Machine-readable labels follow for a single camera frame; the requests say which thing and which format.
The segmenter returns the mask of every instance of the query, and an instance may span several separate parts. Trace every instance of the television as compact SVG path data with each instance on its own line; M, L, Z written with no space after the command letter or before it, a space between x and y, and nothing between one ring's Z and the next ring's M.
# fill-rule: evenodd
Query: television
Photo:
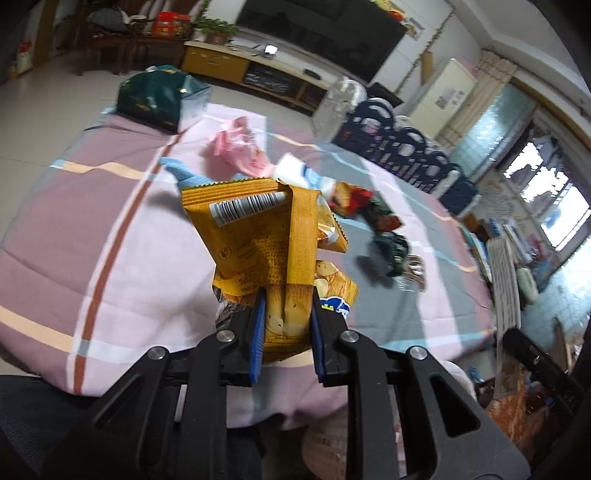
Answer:
M406 33L369 0L247 0L236 24L288 41L367 82Z

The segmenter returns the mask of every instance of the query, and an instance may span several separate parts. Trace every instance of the ceiling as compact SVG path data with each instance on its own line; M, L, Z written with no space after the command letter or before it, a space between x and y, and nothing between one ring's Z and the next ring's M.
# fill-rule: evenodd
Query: ceiling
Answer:
M566 47L528 0L449 0L484 48L529 70L591 115L591 93Z

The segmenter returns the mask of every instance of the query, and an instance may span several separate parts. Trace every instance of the shelf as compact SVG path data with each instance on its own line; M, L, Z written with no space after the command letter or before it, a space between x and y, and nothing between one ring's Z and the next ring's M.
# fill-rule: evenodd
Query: shelf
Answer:
M307 103L300 102L299 100L295 100L292 97L287 95L281 95L280 93L271 92L270 90L265 90L264 88L257 87L255 85L250 85L249 83L239 83L240 86L250 88L252 90L256 90L257 92L265 93L267 95L271 95L279 100L283 100L284 102L289 102L292 105L298 106L310 112L315 112L317 107L308 105Z
M239 58L242 58L242 59L245 59L248 61L259 63L261 65L270 67L274 70L279 70L280 72L284 72L289 75L292 75L296 78L299 78L300 80L304 80L305 82L308 82L311 85L315 85L318 88L321 88L323 90L330 89L330 84L328 84L327 82L324 82L322 80L317 80L314 77L310 77L309 75L306 75L301 70L294 68L292 65L289 65L287 63L283 63L282 61L279 61L276 59L266 59L260 55L254 56L252 53L250 53L248 51L243 51L240 49L233 50L225 45L214 45L211 43L206 43L206 42L201 42L201 41L196 41L196 40L189 40L189 41L186 41L184 44L188 47L202 48L205 50L213 50L213 51L217 51L219 53L225 53L227 55L233 55L235 57L239 57Z

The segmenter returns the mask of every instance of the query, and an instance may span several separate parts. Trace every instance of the black device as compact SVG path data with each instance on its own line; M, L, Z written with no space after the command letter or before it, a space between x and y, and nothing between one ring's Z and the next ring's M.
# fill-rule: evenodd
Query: black device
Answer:
M392 108L396 108L398 105L402 105L403 101L388 90L384 85L378 82L373 82L367 88L368 98L383 98L387 100Z
M304 74L306 74L308 77L312 77L313 79L321 80L320 75L318 75L314 70L304 69Z
M585 390L579 382L564 372L539 346L517 328L510 328L503 335L503 348L526 367L545 386L568 425L579 410L585 398Z
M286 40L367 82L406 33L369 0L248 0L236 24Z
M195 348L151 348L45 461L44 479L224 480L226 386L260 372L265 291ZM319 381L349 389L347 479L399 479L393 385L409 480L524 480L527 461L429 352L390 352L349 330L314 292L310 338ZM180 424L174 414L181 385Z

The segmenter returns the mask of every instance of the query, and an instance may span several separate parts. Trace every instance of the wooden table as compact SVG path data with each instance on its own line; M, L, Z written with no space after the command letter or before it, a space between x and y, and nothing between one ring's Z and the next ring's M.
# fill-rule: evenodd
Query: wooden table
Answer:
M184 57L184 43L185 39L183 38L161 38L161 37L152 37L152 36L144 36L144 35L133 35L129 39L129 46L127 51L127 65L125 73L128 73L132 70L134 65L135 56L138 52L140 47L144 47L146 49L145 55L147 56L147 51L150 47L153 46L164 46L173 48L176 50L173 59L173 65L176 67L180 67L181 62L183 61Z

